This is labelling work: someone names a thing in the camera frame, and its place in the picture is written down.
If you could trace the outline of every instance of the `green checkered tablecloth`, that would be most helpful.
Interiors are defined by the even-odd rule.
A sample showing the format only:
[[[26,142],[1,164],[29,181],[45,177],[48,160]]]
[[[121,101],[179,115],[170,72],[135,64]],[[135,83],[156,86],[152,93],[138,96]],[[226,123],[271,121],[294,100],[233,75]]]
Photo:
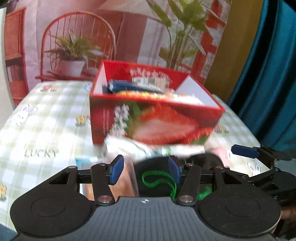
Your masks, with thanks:
[[[78,81],[40,83],[7,120],[0,131],[0,183],[7,187],[7,199],[0,201],[0,224],[14,229],[9,216],[12,203],[60,170],[76,165],[75,157],[102,155],[101,147],[94,146],[91,139],[90,86],[90,82]],[[228,133],[213,132],[205,149],[230,149],[233,144],[258,146],[242,121],[218,101],[226,110],[219,125]],[[255,164],[254,159],[230,158],[231,169],[252,174],[246,163]],[[260,165],[261,171],[267,170]]]

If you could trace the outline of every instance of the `green string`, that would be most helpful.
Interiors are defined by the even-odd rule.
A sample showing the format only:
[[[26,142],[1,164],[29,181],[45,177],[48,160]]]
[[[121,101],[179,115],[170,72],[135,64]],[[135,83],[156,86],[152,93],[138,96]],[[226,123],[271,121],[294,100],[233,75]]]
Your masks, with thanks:
[[[152,183],[148,183],[145,181],[145,177],[148,177],[148,176],[165,176],[165,177],[168,177],[169,179],[171,179],[174,183],[174,185],[166,180],[166,179],[157,179],[156,181],[152,182]],[[177,184],[175,183],[173,177],[167,173],[167,172],[163,172],[163,171],[146,171],[142,174],[142,182],[143,184],[146,186],[146,187],[149,187],[149,188],[155,188],[157,187],[159,184],[161,183],[166,183],[168,184],[172,191],[170,193],[170,197],[172,198],[173,201],[175,201],[175,198],[176,198],[176,193],[177,193]]]
[[[200,192],[197,196],[197,200],[201,201],[203,200],[207,195],[212,193],[212,189],[211,187],[206,187],[205,190],[203,192]]]
[[[165,177],[168,177],[169,179],[171,179],[173,181],[174,185],[170,181],[168,181],[168,180],[166,180],[164,178],[160,178],[160,179],[157,179],[156,181],[154,181],[152,183],[148,183],[148,182],[145,181],[145,177],[148,177],[148,176],[165,176]],[[146,172],[144,172],[142,174],[142,182],[146,187],[149,187],[149,188],[155,188],[159,184],[162,184],[162,183],[168,184],[172,189],[172,191],[170,193],[170,197],[172,198],[173,201],[176,200],[177,184],[175,183],[173,177],[169,173],[163,172],[163,171],[146,171]],[[201,201],[207,195],[209,195],[211,193],[212,193],[211,187],[207,186],[203,192],[200,192],[198,194],[197,200]]]

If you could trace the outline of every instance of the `red box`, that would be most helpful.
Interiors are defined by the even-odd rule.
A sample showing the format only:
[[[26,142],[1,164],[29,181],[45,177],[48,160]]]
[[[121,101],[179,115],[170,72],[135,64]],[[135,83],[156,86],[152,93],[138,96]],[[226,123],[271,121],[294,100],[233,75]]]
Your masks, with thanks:
[[[168,77],[170,89],[194,94],[202,105],[128,98],[102,92],[102,85],[110,80],[132,81],[133,76],[139,75]],[[111,131],[151,145],[203,145],[223,112],[223,107],[191,75],[156,66],[103,61],[90,91],[94,144],[103,144],[104,138]]]

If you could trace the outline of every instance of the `printed backdrop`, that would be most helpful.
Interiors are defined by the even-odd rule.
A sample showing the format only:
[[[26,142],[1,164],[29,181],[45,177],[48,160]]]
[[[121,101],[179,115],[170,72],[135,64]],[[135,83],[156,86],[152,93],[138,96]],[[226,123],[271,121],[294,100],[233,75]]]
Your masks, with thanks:
[[[102,59],[180,70],[204,83],[230,4],[231,0],[11,0],[4,47],[14,103],[40,81],[93,80]],[[61,52],[70,40],[77,41],[76,58]]]

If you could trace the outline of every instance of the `cartoon print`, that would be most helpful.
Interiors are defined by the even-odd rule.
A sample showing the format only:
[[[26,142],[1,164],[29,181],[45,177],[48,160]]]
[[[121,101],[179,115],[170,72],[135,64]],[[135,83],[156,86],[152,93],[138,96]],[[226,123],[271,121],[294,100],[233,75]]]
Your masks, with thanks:
[[[57,87],[56,86],[52,86],[51,88],[50,88],[50,92],[56,92],[57,91]]]
[[[91,90],[92,83],[84,83],[84,89],[86,92],[89,92]]]
[[[221,126],[221,125],[216,126],[214,131],[217,132],[217,133],[222,133],[222,132],[223,133],[229,133],[229,131],[226,129],[226,127]]]
[[[40,90],[41,92],[56,92],[57,91],[57,87],[56,86],[52,86],[52,85],[45,85],[43,86],[43,88]]]
[[[87,123],[89,124],[91,123],[89,115],[88,116],[81,115],[76,117],[76,123],[75,123],[76,126],[85,126]]]
[[[26,104],[25,106],[23,106],[21,108],[20,111],[18,111],[17,113],[15,113],[11,117],[10,122],[17,125],[17,126],[20,126],[23,123],[25,123],[25,121],[28,119],[30,114],[32,114],[33,112],[35,112],[37,110],[38,110],[37,107],[30,108],[30,105]]]
[[[0,201],[6,200],[6,186],[0,183]]]
[[[248,168],[252,172],[252,176],[258,175],[261,173],[261,167],[258,165],[258,163],[253,164],[252,162],[248,162]]]

